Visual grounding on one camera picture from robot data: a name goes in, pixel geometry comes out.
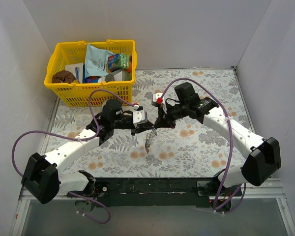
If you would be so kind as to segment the silver disc keyring organiser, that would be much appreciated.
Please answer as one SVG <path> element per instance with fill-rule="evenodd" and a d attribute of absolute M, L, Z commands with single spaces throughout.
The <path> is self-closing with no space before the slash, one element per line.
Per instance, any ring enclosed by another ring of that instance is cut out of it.
<path fill-rule="evenodd" d="M 157 136 L 157 131 L 156 129 L 152 129 L 147 135 L 146 135 L 146 141 L 145 141 L 145 150 L 147 153 L 149 153 L 150 146 Z"/>

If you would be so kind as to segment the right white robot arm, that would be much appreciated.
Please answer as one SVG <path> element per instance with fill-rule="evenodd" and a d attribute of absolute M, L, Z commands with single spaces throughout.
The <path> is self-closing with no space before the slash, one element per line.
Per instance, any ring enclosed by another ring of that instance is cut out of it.
<path fill-rule="evenodd" d="M 209 97 L 200 98 L 189 82 L 176 86 L 175 92 L 178 100 L 174 105 L 162 93 L 153 95 L 151 103 L 158 108 L 155 128 L 175 128 L 176 120 L 190 117 L 216 131 L 245 158 L 243 165 L 217 173 L 207 190 L 222 196 L 243 183 L 260 186 L 281 168 L 280 146 L 275 138 L 265 139 L 225 116 L 221 105 Z"/>

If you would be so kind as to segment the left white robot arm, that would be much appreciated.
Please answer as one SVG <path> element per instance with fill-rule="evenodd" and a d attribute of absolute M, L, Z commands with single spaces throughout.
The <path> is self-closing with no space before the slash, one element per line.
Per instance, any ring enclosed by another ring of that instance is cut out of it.
<path fill-rule="evenodd" d="M 132 111 L 124 111 L 121 101 L 109 99 L 100 113 L 72 141 L 44 155 L 33 154 L 27 163 L 22 186 L 42 204 L 50 202 L 57 194 L 70 191 L 92 196 L 95 178 L 86 171 L 65 174 L 64 170 L 75 160 L 99 147 L 114 134 L 114 130 L 130 130 L 132 135 L 153 128 L 146 111 L 138 104 Z"/>

